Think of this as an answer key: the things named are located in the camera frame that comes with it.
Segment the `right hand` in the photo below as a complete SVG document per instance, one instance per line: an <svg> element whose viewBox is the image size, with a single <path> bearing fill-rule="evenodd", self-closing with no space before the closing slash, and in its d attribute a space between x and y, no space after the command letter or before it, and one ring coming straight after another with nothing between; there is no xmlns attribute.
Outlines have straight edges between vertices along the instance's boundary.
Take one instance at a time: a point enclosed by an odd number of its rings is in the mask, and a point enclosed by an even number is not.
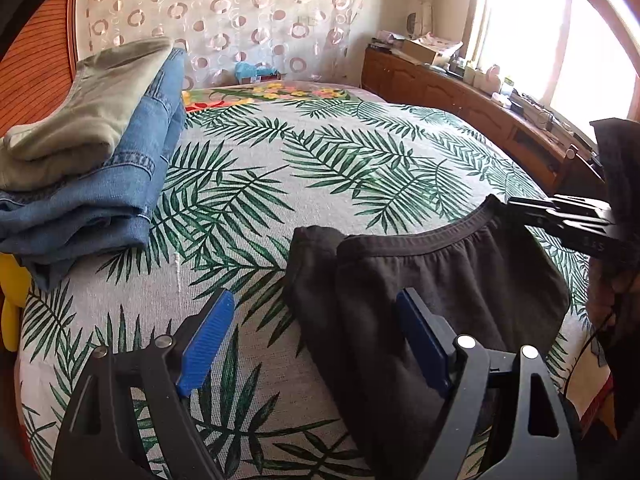
<svg viewBox="0 0 640 480"><path fill-rule="evenodd" d="M612 266L589 260L587 313L597 338L612 344L639 341L639 271L615 274Z"/></svg>

